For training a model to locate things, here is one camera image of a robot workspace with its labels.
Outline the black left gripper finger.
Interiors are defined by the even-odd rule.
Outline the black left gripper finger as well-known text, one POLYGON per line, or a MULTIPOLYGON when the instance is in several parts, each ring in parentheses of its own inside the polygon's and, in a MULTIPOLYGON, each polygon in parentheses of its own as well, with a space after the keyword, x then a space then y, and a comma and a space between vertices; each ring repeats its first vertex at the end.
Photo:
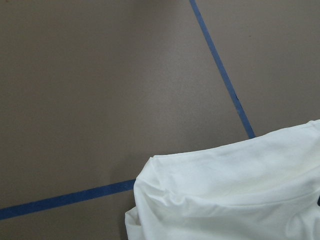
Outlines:
POLYGON ((316 201, 317 205, 320 206, 320 193, 319 192, 316 195, 316 200, 317 200, 316 201))

